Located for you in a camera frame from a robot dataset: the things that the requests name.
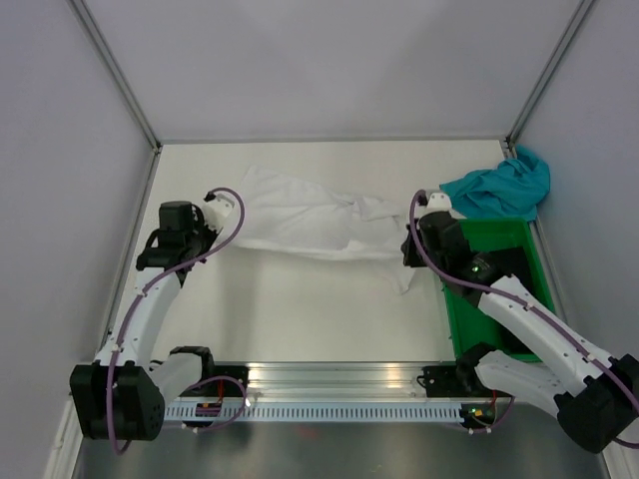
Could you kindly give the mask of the white t shirt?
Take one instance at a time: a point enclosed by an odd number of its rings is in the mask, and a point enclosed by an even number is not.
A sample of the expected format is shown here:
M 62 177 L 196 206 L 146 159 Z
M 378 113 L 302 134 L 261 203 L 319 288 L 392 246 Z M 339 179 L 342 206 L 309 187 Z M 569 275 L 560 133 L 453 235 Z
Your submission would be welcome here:
M 375 197 L 337 193 L 317 183 L 252 166 L 240 190 L 246 215 L 238 247 L 329 261 L 366 261 L 398 294 L 413 271 L 403 265 L 406 213 Z

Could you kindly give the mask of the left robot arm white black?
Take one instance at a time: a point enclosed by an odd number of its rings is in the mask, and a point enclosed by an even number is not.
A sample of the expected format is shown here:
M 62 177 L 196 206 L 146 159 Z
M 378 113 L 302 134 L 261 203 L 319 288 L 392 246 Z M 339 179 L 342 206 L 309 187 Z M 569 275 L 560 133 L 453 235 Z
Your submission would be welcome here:
M 190 388 L 206 395 L 218 383 L 213 355 L 205 346 L 178 346 L 159 367 L 152 354 L 172 302 L 195 258 L 207 253 L 217 234 L 203 211 L 187 201 L 161 204 L 159 226 L 136 260 L 131 305 L 116 321 L 89 364 L 78 364 L 70 389 L 84 437 L 151 441 L 162 428 L 165 409 Z

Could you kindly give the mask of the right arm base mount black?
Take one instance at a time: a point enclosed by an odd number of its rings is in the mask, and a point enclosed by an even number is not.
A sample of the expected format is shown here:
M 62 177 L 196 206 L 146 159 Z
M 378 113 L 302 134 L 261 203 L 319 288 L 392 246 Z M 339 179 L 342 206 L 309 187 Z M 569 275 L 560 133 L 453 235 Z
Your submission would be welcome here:
M 471 398 L 480 397 L 481 390 L 463 383 L 452 364 L 427 365 L 421 369 L 418 379 L 429 398 Z

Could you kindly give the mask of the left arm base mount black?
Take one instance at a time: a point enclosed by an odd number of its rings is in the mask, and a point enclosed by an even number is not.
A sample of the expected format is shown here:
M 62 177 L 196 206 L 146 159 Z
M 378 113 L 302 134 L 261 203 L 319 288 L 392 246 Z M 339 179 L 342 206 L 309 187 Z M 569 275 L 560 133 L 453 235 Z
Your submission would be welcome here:
M 204 379 L 212 377 L 217 377 L 217 380 L 197 388 L 200 395 L 216 399 L 237 398 L 243 395 L 240 386 L 249 385 L 249 368 L 240 364 L 215 365 L 203 376 Z

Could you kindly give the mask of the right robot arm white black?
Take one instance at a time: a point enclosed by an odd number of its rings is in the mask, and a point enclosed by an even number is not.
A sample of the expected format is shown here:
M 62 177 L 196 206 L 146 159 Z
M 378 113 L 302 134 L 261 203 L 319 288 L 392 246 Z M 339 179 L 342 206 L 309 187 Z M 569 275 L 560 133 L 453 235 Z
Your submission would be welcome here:
M 638 360 L 594 345 L 544 306 L 516 274 L 503 250 L 471 248 L 461 222 L 440 210 L 410 218 L 401 247 L 409 267 L 428 267 L 453 295 L 491 317 L 542 362 L 535 367 L 482 344 L 455 370 L 458 387 L 496 389 L 557 419 L 582 449 L 621 444 L 638 418 Z

